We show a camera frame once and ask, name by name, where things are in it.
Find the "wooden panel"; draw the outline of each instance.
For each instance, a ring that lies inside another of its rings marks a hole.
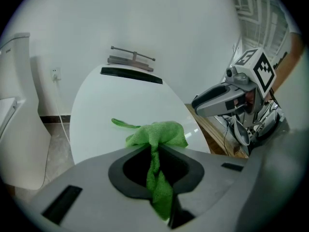
[[[190,104],[186,104],[186,107],[188,108],[193,118],[200,126],[202,132],[205,131],[207,133],[205,134],[203,132],[205,139],[208,145],[210,146],[212,152],[216,151],[217,153],[215,154],[219,155],[223,155],[224,152],[224,154],[228,156],[234,156],[238,158],[248,158],[247,155],[244,152],[242,152],[240,147],[234,148],[225,138],[225,134],[223,135],[212,123],[210,123],[210,121],[207,118],[198,116]]]

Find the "baseboard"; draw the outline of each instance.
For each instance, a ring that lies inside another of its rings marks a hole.
[[[61,123],[59,116],[41,116],[40,118],[44,124]],[[61,115],[61,119],[63,123],[69,123],[71,115]]]

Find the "black cable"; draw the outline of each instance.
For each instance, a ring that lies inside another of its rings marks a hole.
[[[224,119],[226,121],[227,124],[229,124],[229,120],[227,118],[224,118],[223,115],[219,115],[219,117],[221,117],[222,119]]]
[[[227,153],[228,156],[230,156],[230,154],[228,153],[228,150],[227,150],[226,147],[225,147],[225,137],[226,137],[226,135],[227,135],[227,131],[228,131],[228,128],[229,128],[230,124],[231,124],[231,123],[228,122],[228,125],[227,125],[227,128],[226,128],[226,133],[225,133],[225,136],[224,136],[224,139],[223,139],[224,149],[226,150],[226,153]]]
[[[277,103],[278,106],[280,106],[279,103],[277,102],[276,98],[275,98],[274,90],[272,88],[269,90],[269,94],[270,94],[271,98],[273,99],[273,101],[275,103]]]

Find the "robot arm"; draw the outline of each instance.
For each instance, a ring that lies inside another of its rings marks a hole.
[[[262,48],[246,51],[226,70],[225,82],[206,90],[192,101],[197,115],[236,115],[244,127],[258,125],[257,113],[276,79]],[[247,92],[253,92],[253,103],[246,102]]]

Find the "white toilet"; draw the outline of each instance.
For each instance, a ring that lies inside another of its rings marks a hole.
[[[39,189],[51,136],[38,115],[29,33],[0,44],[0,175],[5,184]]]

